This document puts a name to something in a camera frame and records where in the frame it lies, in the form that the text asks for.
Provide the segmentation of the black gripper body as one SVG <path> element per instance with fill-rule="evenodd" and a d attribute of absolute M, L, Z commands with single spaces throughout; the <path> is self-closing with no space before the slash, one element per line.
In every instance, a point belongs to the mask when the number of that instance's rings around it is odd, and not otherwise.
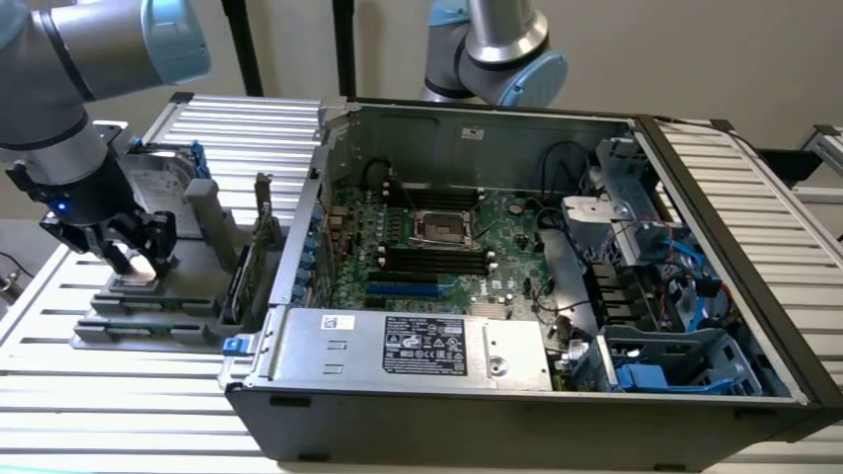
<path fill-rule="evenodd" d="M 141 207 L 112 151 L 81 180 L 60 186 L 36 184 L 36 197 L 52 213 L 40 222 L 52 237 L 76 253 L 123 258 L 116 242 L 124 242 L 120 232 L 139 225 Z"/>

